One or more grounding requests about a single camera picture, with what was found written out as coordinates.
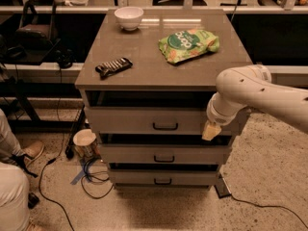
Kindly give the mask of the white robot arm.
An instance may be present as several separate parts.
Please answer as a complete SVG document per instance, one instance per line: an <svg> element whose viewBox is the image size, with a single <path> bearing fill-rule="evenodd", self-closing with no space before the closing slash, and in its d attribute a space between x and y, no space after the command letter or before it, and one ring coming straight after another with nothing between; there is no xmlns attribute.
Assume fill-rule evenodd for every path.
<svg viewBox="0 0 308 231"><path fill-rule="evenodd" d="M206 109L205 141L211 141L247 106L308 132L308 90L273 84L264 65L225 69L216 79L216 89Z"/></svg>

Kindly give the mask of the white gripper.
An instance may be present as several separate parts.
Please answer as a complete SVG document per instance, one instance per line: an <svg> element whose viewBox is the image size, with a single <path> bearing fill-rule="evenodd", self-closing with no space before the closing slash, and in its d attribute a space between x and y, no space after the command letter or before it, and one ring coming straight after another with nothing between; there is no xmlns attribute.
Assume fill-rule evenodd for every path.
<svg viewBox="0 0 308 231"><path fill-rule="evenodd" d="M216 92L210 99L206 109L208 120L205 122L202 139L211 141L221 132L220 126L228 125L244 105L225 99Z"/></svg>

